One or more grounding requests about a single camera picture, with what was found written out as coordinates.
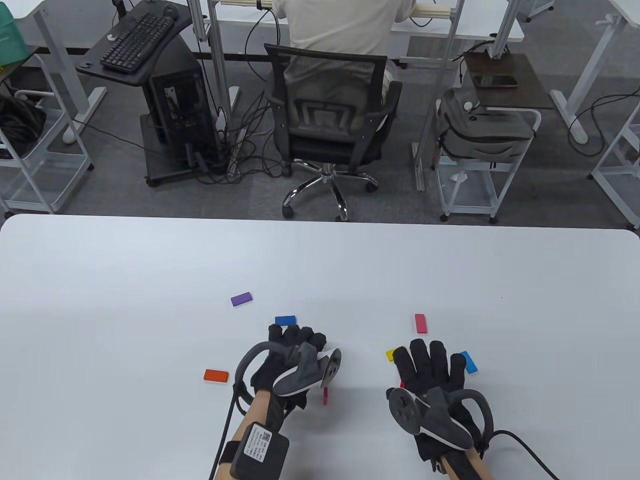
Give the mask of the person's right hand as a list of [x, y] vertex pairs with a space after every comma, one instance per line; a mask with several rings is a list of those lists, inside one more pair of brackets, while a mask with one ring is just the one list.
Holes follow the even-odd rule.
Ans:
[[[431, 341], [428, 347], [422, 338], [416, 338], [410, 342], [409, 350], [400, 346], [393, 351], [393, 362], [404, 387], [416, 396], [422, 396], [435, 387], [448, 393], [465, 388], [466, 357], [460, 353], [449, 357], [439, 340]], [[482, 434], [471, 412], [458, 402], [449, 408], [449, 414], [469, 431], [474, 439], [474, 448], [478, 448]], [[435, 462], [452, 450], [425, 434], [414, 437], [414, 441], [421, 460], [430, 461], [434, 470]]]

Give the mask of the person's left hand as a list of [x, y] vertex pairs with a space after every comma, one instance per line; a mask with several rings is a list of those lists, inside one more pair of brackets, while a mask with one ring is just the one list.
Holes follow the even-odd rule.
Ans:
[[[314, 332], [311, 327], [299, 327], [297, 324], [288, 326], [283, 330], [278, 324], [269, 326], [269, 342], [274, 342], [282, 346], [300, 346], [303, 343], [309, 343], [317, 352], [322, 352], [327, 345], [325, 334]], [[292, 367], [286, 365], [284, 356], [271, 352], [262, 366], [252, 375], [250, 386], [253, 387], [254, 393], [259, 391], [268, 391], [272, 393], [274, 390], [274, 382]], [[284, 410], [305, 409], [307, 406], [307, 392], [294, 394], [287, 398], [279, 400]]]

